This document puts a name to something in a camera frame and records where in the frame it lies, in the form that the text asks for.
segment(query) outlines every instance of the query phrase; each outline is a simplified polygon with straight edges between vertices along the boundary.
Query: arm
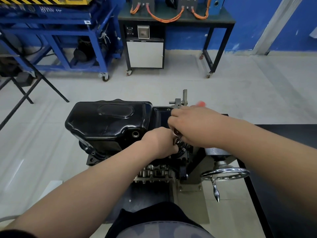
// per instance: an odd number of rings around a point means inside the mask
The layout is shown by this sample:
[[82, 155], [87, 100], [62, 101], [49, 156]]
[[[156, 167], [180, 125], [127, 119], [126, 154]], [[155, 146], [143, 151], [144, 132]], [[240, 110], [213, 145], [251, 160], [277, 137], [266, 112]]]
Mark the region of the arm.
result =
[[221, 148], [317, 215], [317, 150], [203, 107], [174, 109], [168, 120], [184, 141]]
[[90, 237], [146, 165], [178, 152], [170, 129], [147, 132], [120, 153], [50, 192], [6, 229], [42, 237]]

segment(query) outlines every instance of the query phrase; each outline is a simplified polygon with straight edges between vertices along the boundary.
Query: orange cable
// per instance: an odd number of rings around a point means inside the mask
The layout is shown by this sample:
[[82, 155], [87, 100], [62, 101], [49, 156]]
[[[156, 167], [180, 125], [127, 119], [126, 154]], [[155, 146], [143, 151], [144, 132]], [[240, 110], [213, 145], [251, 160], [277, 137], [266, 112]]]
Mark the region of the orange cable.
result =
[[138, 12], [139, 8], [140, 8], [140, 5], [141, 5], [141, 3], [139, 2], [138, 5], [137, 5], [137, 7], [136, 7], [134, 10], [133, 10], [133, 6], [132, 6], [132, 7], [131, 7], [131, 10], [130, 10], [130, 13], [131, 13], [132, 15], [136, 14], [136, 13]]
[[200, 20], [205, 20], [209, 17], [209, 7], [210, 7], [210, 3], [211, 3], [211, 0], [208, 0], [207, 2], [207, 10], [206, 10], [206, 14], [205, 16], [200, 16], [198, 15], [195, 11], [194, 11], [194, 8], [192, 7], [192, 14], [197, 18], [197, 19], [200, 19]]
[[148, 4], [148, 3], [146, 4], [146, 9], [147, 9], [147, 12], [151, 15], [151, 17], [153, 17], [155, 20], [157, 20], [157, 21], [159, 21], [159, 22], [162, 22], [162, 23], [171, 23], [171, 22], [174, 22], [174, 21], [177, 21], [178, 19], [180, 19], [182, 13], [183, 13], [184, 10], [185, 10], [185, 7], [184, 7], [184, 6], [182, 7], [182, 10], [180, 11], [180, 13], [179, 13], [177, 16], [173, 17], [172, 19], [168, 19], [168, 20], [167, 20], [167, 19], [161, 19], [161, 18], [158, 18], [158, 17], [154, 16], [154, 15], [151, 13], [151, 11], [150, 11], [149, 4]]

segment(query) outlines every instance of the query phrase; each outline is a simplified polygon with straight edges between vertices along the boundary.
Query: forearm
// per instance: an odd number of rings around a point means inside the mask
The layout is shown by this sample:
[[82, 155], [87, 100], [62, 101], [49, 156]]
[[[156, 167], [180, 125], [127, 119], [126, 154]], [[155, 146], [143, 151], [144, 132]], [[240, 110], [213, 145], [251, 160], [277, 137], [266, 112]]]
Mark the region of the forearm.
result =
[[224, 149], [317, 214], [317, 150], [243, 120], [227, 126]]
[[66, 181], [8, 228], [25, 230], [38, 238], [91, 236], [137, 173], [154, 159], [142, 142]]

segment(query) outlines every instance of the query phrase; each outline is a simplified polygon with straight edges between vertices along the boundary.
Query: tiled floor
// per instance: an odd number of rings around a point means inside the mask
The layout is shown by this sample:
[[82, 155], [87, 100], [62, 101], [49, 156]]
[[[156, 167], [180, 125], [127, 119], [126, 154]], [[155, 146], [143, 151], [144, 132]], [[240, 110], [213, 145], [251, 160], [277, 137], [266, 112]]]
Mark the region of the tiled floor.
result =
[[[41, 81], [0, 132], [0, 217], [23, 213], [51, 180], [67, 180], [87, 169], [87, 155], [64, 128], [78, 101], [146, 100], [168, 105], [188, 89], [189, 105], [199, 100], [209, 108], [255, 124], [317, 122], [317, 57], [233, 56], [225, 54], [211, 79], [207, 65], [194, 55], [167, 54], [164, 70], [136, 70], [125, 75], [116, 60], [111, 79], [93, 73], [50, 73], [50, 81], [70, 100], [65, 103]], [[21, 98], [12, 84], [0, 92], [0, 120]], [[204, 182], [211, 223], [217, 238], [264, 237], [243, 180], [219, 184], [218, 204]], [[104, 237], [102, 225], [94, 237]]]

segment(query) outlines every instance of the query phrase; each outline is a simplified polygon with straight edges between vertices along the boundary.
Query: hand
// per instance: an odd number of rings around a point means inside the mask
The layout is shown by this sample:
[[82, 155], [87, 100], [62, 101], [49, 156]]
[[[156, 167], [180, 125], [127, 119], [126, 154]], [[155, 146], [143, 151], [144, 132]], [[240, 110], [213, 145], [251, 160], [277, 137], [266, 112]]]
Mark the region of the hand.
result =
[[172, 130], [160, 127], [146, 132], [141, 141], [153, 150], [156, 159], [163, 159], [178, 152], [174, 137]]
[[201, 148], [223, 148], [225, 130], [232, 118], [224, 116], [202, 104], [183, 106], [172, 110], [168, 119], [171, 129], [176, 128], [183, 134], [182, 140]]

